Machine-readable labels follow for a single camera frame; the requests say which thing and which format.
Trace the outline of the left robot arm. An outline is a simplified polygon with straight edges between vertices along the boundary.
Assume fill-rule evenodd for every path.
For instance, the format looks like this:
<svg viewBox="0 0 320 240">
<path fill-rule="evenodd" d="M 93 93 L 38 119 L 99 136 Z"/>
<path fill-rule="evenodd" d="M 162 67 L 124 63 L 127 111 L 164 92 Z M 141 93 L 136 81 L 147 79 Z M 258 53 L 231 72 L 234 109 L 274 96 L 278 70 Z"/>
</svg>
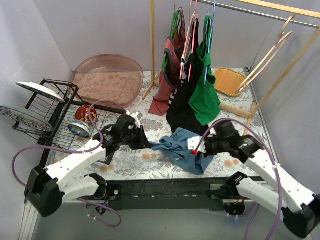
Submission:
<svg viewBox="0 0 320 240">
<path fill-rule="evenodd" d="M 101 200 L 107 193 L 107 182 L 96 173 L 80 180 L 74 177 L 98 162 L 114 154 L 121 146 L 132 150 L 149 149 L 144 127 L 140 124 L 142 114 L 135 112 L 121 115 L 115 124 L 104 127 L 83 147 L 79 154 L 72 153 L 57 163 L 45 168 L 38 165 L 29 175 L 25 197 L 42 217 L 49 217 L 68 201 L 92 196 Z"/>
</svg>

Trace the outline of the blue tank top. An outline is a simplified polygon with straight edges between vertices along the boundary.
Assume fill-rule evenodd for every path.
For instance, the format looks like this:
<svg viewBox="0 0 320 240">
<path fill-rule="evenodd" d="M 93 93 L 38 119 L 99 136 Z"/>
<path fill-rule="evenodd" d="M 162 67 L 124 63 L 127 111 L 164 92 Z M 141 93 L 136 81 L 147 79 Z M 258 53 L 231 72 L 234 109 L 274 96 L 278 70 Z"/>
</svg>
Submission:
<svg viewBox="0 0 320 240">
<path fill-rule="evenodd" d="M 171 136 L 162 137 L 159 142 L 150 142 L 153 151 L 161 151 L 178 167 L 186 172 L 201 176 L 213 161 L 213 156 L 194 155 L 188 149 L 188 139 L 198 134 L 178 127 Z"/>
</svg>

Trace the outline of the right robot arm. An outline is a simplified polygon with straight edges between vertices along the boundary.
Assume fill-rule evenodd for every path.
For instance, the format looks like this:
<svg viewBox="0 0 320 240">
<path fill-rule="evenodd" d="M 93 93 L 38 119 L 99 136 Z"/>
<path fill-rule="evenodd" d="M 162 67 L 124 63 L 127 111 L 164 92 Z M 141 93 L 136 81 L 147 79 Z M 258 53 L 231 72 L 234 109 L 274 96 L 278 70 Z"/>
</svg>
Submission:
<svg viewBox="0 0 320 240">
<path fill-rule="evenodd" d="M 215 189 L 213 195 L 250 199 L 276 215 L 275 226 L 283 221 L 292 234 L 306 239 L 320 224 L 320 196 L 275 162 L 271 151 L 254 132 L 240 135 L 233 122 L 230 118 L 223 118 L 213 123 L 215 135 L 210 136 L 207 130 L 194 142 L 194 151 L 206 157 L 229 153 L 257 173 L 270 187 L 266 188 L 238 171 Z"/>
</svg>

